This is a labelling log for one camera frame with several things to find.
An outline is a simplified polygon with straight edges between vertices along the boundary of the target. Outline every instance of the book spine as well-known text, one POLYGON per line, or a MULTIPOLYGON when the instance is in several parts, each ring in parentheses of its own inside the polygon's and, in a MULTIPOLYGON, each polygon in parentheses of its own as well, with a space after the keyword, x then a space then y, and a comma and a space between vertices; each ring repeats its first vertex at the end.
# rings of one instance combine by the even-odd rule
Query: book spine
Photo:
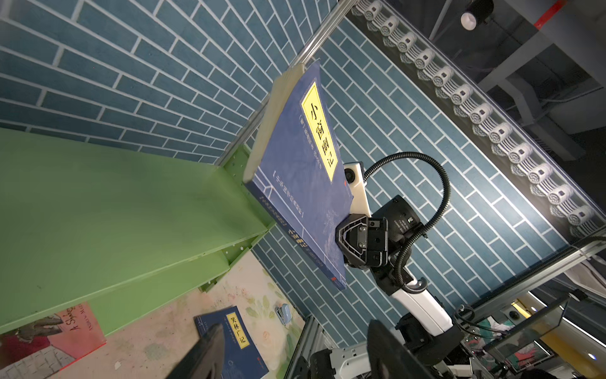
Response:
POLYGON ((292 238, 292 240, 299 245, 299 247, 305 252, 305 254, 307 254, 307 256, 314 261, 316 266, 324 273, 324 275, 326 275, 326 277, 329 278, 338 289, 344 290, 345 286, 343 285, 343 283, 337 280, 335 275, 330 272, 326 264, 322 262, 320 258, 318 258, 318 256, 311 251, 311 247, 309 247, 309 245, 305 243, 305 241, 299 236, 295 229, 292 228, 288 221, 286 221, 282 216, 280 216, 280 213, 273 207, 273 205, 271 204, 269 199, 263 194, 263 192, 261 192, 261 190, 259 190, 253 182, 245 183, 244 186, 248 189, 248 191, 250 191, 250 193, 252 193, 252 195, 259 201, 259 203, 261 203, 263 208, 265 208, 266 211, 276 220, 277 224, 280 225, 284 232, 286 232, 290 236, 290 238, 292 238))

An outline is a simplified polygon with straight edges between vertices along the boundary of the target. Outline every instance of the decorative roof tile trim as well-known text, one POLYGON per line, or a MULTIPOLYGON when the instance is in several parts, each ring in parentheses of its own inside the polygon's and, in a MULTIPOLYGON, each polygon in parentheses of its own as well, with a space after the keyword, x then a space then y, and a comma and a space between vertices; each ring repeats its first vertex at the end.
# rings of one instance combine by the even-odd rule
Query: decorative roof tile trim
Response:
POLYGON ((491 151, 509 160, 511 172, 525 176, 532 194, 550 203, 551 214, 567 219, 573 236, 582 238, 606 225, 604 211, 522 127, 388 4, 359 0, 351 12, 380 33, 385 46, 398 50, 402 62, 413 64, 419 79, 433 83, 438 98, 450 99, 473 133, 487 137, 491 151))

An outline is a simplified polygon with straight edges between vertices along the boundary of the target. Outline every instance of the blue book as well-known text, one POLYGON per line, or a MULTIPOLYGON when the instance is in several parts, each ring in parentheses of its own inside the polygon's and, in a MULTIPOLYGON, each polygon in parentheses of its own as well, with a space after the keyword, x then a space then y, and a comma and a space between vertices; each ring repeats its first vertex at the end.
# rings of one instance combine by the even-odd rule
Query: blue book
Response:
POLYGON ((320 85, 320 66, 297 65, 273 84, 244 170, 246 188, 338 289, 345 289, 335 228, 353 196, 320 85))
POLYGON ((242 323, 238 307, 218 310, 194 318, 202 337, 214 324, 223 325, 225 357, 222 379, 260 379, 269 372, 250 334, 242 323))

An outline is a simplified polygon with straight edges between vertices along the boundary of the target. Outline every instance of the metal rail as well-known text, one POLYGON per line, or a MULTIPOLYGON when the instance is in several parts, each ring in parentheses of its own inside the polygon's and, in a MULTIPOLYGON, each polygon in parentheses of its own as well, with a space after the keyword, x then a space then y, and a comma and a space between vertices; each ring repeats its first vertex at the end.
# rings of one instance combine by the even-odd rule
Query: metal rail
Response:
MULTIPOLYGON (((313 55, 320 49, 320 46, 326 41, 328 36, 333 32, 333 30, 339 25, 339 23, 345 18, 347 12, 356 5, 359 0, 341 0, 337 3, 337 5, 333 8, 333 10, 326 16, 320 27, 316 30, 316 32, 311 36, 310 40, 307 41, 303 50, 299 52, 299 54, 295 57, 295 59, 288 66, 289 68, 294 67, 299 63, 308 63, 313 55)), ((225 149, 223 154, 219 157, 217 162, 215 163, 218 166, 223 166, 228 158, 236 151, 239 145, 243 144, 248 140, 248 138, 253 134, 253 132, 257 129, 257 126, 260 125, 261 120, 263 119, 263 114, 265 113, 265 108, 267 107, 267 103, 269 101, 270 93, 265 96, 263 101, 261 101, 261 105, 257 110, 253 112, 253 114, 249 117, 244 127, 238 133, 236 139, 234 139, 229 146, 225 149)))

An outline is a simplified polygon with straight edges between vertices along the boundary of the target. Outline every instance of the yellow title label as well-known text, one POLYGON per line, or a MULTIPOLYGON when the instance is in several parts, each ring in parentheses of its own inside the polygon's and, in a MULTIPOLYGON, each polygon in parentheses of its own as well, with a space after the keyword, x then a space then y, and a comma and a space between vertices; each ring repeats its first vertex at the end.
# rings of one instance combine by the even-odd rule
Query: yellow title label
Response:
POLYGON ((324 116, 324 110, 320 103, 320 94, 318 93, 318 87, 315 82, 303 98, 301 107, 303 107, 307 124, 311 129, 311 134, 313 134, 313 140, 316 142, 320 157, 322 162, 324 162, 324 168, 326 169, 330 181, 333 181, 335 168, 337 167, 338 162, 337 154, 335 152, 333 138, 328 131, 328 123, 324 116))
POLYGON ((228 314, 227 321, 229 321, 229 325, 231 326, 233 333, 236 335, 236 340, 240 345, 240 350, 250 345, 248 339, 246 338, 246 334, 242 330, 240 320, 238 319, 238 316, 236 316, 236 312, 228 314))

